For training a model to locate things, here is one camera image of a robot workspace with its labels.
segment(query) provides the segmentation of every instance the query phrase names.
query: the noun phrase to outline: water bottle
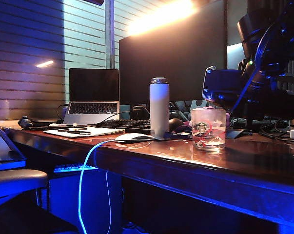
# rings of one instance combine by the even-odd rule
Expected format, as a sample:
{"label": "water bottle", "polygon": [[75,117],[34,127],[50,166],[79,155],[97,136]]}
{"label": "water bottle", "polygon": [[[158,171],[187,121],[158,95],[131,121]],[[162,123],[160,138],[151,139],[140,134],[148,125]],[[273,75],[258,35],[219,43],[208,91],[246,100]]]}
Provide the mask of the water bottle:
{"label": "water bottle", "polygon": [[170,89],[167,79],[156,77],[150,84],[150,128],[151,135],[164,140],[164,133],[169,131]]}

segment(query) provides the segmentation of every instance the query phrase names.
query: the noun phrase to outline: black monitor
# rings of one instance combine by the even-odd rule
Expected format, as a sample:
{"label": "black monitor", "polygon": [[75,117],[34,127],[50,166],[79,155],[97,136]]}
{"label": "black monitor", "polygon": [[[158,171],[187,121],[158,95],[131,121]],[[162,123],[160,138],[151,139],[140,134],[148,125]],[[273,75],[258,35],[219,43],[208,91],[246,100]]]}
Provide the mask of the black monitor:
{"label": "black monitor", "polygon": [[119,41],[120,103],[148,104],[151,78],[166,77],[170,101],[200,100],[207,67],[227,68],[225,1]]}
{"label": "black monitor", "polygon": [[117,69],[69,69],[70,101],[119,101]]}

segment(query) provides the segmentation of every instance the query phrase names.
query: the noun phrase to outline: open laptop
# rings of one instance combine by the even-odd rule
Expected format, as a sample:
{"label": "open laptop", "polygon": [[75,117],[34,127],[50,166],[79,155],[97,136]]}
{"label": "open laptop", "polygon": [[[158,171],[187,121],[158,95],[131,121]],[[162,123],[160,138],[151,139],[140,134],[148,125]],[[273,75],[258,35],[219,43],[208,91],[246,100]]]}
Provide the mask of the open laptop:
{"label": "open laptop", "polygon": [[119,119],[117,69],[69,69],[70,102],[63,123],[94,124]]}

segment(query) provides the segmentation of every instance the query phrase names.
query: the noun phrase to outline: bright light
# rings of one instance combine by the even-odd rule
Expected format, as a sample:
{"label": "bright light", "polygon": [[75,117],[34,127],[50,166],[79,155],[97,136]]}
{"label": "bright light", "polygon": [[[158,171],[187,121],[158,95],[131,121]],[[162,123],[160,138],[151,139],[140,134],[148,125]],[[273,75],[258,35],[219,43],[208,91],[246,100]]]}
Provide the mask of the bright light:
{"label": "bright light", "polygon": [[36,65],[36,67],[47,67],[49,66],[50,64],[53,64],[54,61],[50,60],[50,61],[47,61],[47,62],[43,62],[43,63],[40,63],[38,65]]}
{"label": "bright light", "polygon": [[177,0],[157,9],[153,14],[144,16],[129,25],[130,35],[140,34],[153,28],[186,18],[195,12],[191,0]]}

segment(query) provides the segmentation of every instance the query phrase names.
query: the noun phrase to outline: desk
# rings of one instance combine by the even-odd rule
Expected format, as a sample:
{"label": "desk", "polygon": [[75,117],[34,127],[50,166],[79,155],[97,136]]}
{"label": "desk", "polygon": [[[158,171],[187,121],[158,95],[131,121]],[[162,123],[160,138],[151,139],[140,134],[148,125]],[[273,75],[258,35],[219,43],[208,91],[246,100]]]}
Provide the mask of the desk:
{"label": "desk", "polygon": [[[5,129],[16,143],[83,162],[100,141],[117,135],[67,139],[42,132]],[[95,166],[186,196],[294,227],[294,143],[262,136],[226,141],[220,154],[188,141],[98,148]]]}

